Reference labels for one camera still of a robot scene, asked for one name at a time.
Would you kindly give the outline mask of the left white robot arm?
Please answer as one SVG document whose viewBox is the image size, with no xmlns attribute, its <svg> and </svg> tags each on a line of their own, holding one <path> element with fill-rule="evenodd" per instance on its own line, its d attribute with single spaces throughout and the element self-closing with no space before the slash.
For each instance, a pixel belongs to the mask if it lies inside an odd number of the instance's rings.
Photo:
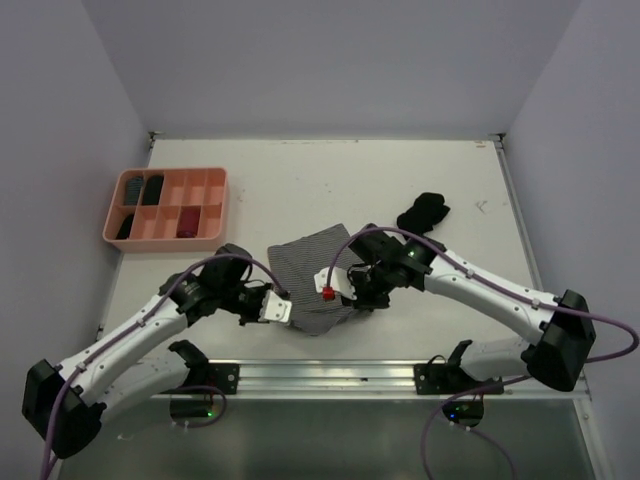
<svg viewBox="0 0 640 480">
<path fill-rule="evenodd" d="M 45 442 L 43 471 L 79 453 L 108 419 L 150 396 L 171 390 L 221 396 L 207 382 L 206 356 L 176 335 L 219 310 L 242 323 L 268 323 L 269 303 L 287 300 L 267 266 L 227 244 L 171 275 L 111 333 L 57 363 L 35 363 L 26 374 L 22 414 Z"/>
</svg>

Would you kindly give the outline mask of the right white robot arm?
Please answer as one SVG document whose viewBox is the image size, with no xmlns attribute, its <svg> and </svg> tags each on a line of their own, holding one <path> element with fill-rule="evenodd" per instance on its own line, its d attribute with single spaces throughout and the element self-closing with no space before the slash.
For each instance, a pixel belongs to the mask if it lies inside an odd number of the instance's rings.
<svg viewBox="0 0 640 480">
<path fill-rule="evenodd" d="M 562 295 L 524 287 L 464 260 L 428 239 L 404 241 L 370 224 L 348 245 L 359 263 L 340 274 L 344 305 L 373 311 L 390 305 L 390 294 L 412 288 L 457 301 L 513 332 L 513 337 L 458 343 L 429 378 L 453 393 L 500 378 L 530 376 L 561 392 L 571 391 L 596 339 L 588 304 L 579 293 Z"/>
</svg>

